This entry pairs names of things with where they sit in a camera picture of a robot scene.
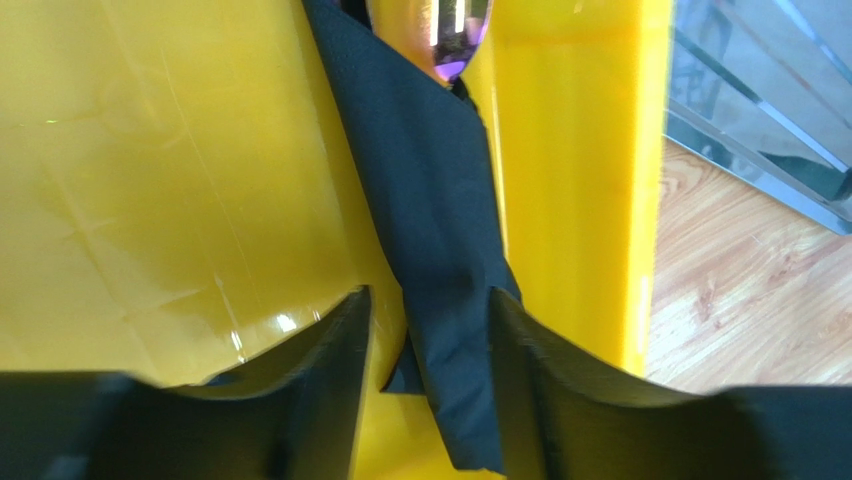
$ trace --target black object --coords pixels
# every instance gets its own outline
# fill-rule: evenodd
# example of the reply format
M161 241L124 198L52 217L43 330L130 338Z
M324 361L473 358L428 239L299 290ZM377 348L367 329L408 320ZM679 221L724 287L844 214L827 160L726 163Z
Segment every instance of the black object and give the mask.
M343 6L360 12L353 3ZM303 4L402 286L410 341L386 391L426 392L456 468L501 471L488 292L520 292L503 258L485 128L463 84L444 89L332 0Z
M589 355L499 291L491 341L510 479L850 478L852 388L672 391Z
M346 479L370 293L204 386L0 374L3 480Z

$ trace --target black fabric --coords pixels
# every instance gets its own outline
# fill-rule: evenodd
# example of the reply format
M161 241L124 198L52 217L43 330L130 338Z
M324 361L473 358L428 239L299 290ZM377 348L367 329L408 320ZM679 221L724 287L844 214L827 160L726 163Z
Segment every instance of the black fabric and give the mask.
M509 478L852 478L852 388L737 387L700 397L614 368L491 303L497 412Z
M503 257L482 121L463 84L442 88L332 0L303 4L403 290L410 341L388 391L426 392L456 468L502 471L488 292L520 292Z

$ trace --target wooden floor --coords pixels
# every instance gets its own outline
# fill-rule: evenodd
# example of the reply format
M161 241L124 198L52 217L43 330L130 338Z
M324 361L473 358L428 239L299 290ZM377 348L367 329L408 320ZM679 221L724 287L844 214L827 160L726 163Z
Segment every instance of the wooden floor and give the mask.
M648 377L852 383L852 237L667 145Z

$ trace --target yellow frame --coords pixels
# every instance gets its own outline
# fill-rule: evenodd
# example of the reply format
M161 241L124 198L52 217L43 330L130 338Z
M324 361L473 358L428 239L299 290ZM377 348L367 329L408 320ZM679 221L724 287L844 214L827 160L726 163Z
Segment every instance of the yellow frame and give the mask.
M497 0L465 74L525 305L634 374L670 3ZM355 478L494 476L452 470L424 398L378 393L399 287L298 0L12 1L0 18L0 369L197 382L368 283Z

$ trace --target folded black cloth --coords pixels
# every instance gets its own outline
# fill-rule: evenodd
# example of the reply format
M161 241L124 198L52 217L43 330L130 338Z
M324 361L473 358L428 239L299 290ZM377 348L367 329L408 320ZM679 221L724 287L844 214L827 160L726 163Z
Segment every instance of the folded black cloth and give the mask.
M520 298L503 257L485 128L373 35L363 0L303 0L410 338L386 391L425 392L453 465L501 472L487 312Z

